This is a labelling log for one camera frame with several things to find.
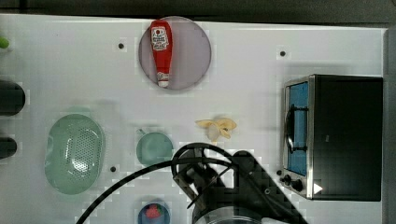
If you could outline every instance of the bottle label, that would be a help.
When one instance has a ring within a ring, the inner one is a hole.
[[[164,50],[169,45],[165,27],[157,26],[151,29],[151,43],[155,50]]]
[[[159,72],[159,73],[157,73],[157,78],[159,81],[167,81],[167,80],[169,80],[169,74]]]

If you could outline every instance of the white surface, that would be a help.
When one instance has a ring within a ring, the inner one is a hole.
[[[314,73],[382,76],[382,29],[198,22],[212,46],[207,76],[192,90],[151,83],[137,61],[150,21],[0,15],[0,35],[15,41],[0,54],[0,77],[20,83],[29,99],[22,112],[0,118],[17,154],[0,161],[0,223],[73,223],[106,188],[142,166],[135,157],[139,128],[169,134],[176,147],[205,141],[198,119],[236,121],[230,152],[248,149],[276,177],[281,167],[281,90]],[[124,49],[118,49],[123,43]],[[281,50],[286,57],[279,55]],[[44,175],[51,125],[69,107],[91,109],[105,129],[106,156],[95,186],[77,196],[58,193]],[[109,172],[115,165],[116,173]],[[309,223],[380,223],[381,202],[311,202],[287,189]],[[140,178],[110,196],[90,223],[134,223],[141,204],[158,196],[173,223],[191,223],[185,196],[169,169]]]

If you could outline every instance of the red ketchup bottle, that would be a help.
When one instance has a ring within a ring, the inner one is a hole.
[[[160,87],[166,88],[169,84],[169,69],[172,60],[172,31],[169,23],[163,20],[153,21],[150,25],[151,46],[157,79]]]

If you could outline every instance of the oven knob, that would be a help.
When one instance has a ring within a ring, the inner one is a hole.
[[[303,190],[303,182],[301,182],[301,180],[299,180],[299,179],[292,180],[291,187],[300,192],[301,190]]]
[[[280,179],[280,181],[284,182],[286,186],[290,186],[291,177],[289,175],[285,175]]]

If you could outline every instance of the green bowl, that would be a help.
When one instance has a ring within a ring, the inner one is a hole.
[[[49,132],[45,173],[64,194],[79,194],[97,179],[105,152],[105,135],[89,117],[72,114],[59,119]]]
[[[144,133],[136,147],[137,159],[143,165],[150,166],[172,160],[172,141],[163,133]]]

